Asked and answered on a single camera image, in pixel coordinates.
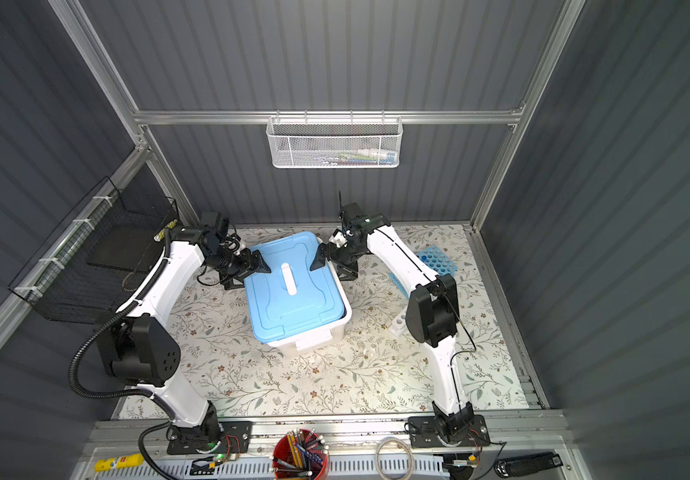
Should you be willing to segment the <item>white test tube rack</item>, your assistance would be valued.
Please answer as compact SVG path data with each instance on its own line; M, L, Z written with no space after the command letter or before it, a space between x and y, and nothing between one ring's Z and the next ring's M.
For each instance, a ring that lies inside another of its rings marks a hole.
M400 311L396 315L389 326L389 332L393 334L396 338L400 338L408 331L406 324L406 309Z

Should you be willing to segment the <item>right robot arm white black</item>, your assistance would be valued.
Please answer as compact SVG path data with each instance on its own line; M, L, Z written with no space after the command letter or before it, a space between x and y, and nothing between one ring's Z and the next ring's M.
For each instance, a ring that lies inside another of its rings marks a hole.
M319 245L310 269L332 266L339 280L353 281L359 275L359 259L367 254L388 267L408 294L407 329L427 350L434 380L432 407L437 435L446 444L462 441L473 428L475 410L463 398L457 364L457 335L462 322L455 278L425 264L384 215L367 215L352 203L341 208L339 218L341 227Z

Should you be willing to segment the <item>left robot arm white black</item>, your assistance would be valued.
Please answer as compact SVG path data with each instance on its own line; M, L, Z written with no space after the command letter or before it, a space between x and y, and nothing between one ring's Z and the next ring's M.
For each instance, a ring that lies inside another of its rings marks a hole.
M249 276L269 274L271 268L260 252L244 247L240 237L226 227L165 228L157 239L163 243L161 256L118 308L119 319L94 344L110 376L165 412L174 440L190 449L214 449L224 437L218 414L181 371L181 348L168 332L167 322L201 267L214 269L227 290L241 288Z

